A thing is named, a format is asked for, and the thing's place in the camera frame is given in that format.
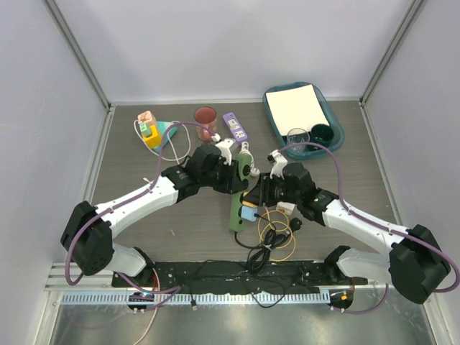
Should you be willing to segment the white cube adapter plug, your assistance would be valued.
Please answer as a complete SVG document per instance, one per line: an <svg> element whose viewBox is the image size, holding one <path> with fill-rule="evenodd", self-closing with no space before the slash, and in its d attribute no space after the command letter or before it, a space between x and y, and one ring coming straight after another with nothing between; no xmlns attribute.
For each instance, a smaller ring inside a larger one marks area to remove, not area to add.
<svg viewBox="0 0 460 345"><path fill-rule="evenodd" d="M276 210L284 213L286 216L291 216L295 210L295 204L287 202L278 202L276 205Z"/></svg>

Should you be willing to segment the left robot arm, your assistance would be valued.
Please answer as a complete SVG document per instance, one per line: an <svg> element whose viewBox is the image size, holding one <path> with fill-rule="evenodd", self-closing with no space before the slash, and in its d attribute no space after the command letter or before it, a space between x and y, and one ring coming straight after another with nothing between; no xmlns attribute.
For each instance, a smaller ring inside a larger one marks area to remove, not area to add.
<svg viewBox="0 0 460 345"><path fill-rule="evenodd" d="M80 281L70 276L70 265L76 263L81 277L109 270L134 288L152 285L152 260L141 249L118 245L114 239L145 216L192 197L201 188L240 196L249 185L250 165L248 155L232 155L223 143L203 144L180 164L159 170L152 182L131 193L97 206L79 203L60 239L67 252L67 283Z"/></svg>

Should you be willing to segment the blue charger plug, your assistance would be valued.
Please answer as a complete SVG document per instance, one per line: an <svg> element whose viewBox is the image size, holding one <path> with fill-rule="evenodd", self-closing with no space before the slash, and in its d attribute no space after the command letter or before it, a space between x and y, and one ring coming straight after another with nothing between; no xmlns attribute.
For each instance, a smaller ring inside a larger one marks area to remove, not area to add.
<svg viewBox="0 0 460 345"><path fill-rule="evenodd" d="M254 222L257 220L258 208L242 206L240 217L246 221Z"/></svg>

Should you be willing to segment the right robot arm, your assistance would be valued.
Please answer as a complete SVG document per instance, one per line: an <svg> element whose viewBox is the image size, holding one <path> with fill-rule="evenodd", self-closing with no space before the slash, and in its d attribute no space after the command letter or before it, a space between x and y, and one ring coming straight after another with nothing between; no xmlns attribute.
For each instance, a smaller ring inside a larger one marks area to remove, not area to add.
<svg viewBox="0 0 460 345"><path fill-rule="evenodd" d="M348 246L333 250L324 260L324 273L334 284L348 277L366 278L392 285L409 301L423 304L441 291L440 284L453 268L429 229L405 228L352 207L339 195L317 187L299 163L286 165L281 175L261 174L243 199L257 206L293 204L305 219L373 248L372 253Z"/></svg>

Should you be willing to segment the green power strip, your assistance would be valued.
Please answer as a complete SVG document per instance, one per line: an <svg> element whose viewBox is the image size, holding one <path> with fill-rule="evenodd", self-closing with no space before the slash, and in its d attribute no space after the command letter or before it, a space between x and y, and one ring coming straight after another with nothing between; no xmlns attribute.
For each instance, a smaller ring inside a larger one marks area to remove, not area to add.
<svg viewBox="0 0 460 345"><path fill-rule="evenodd" d="M239 153L236 155L236 161L238 162L237 176L243 182L243 189L231 197L229 228L234 232L240 232L244 229L244 220L241 217L242 196L249 187L252 159L247 153Z"/></svg>

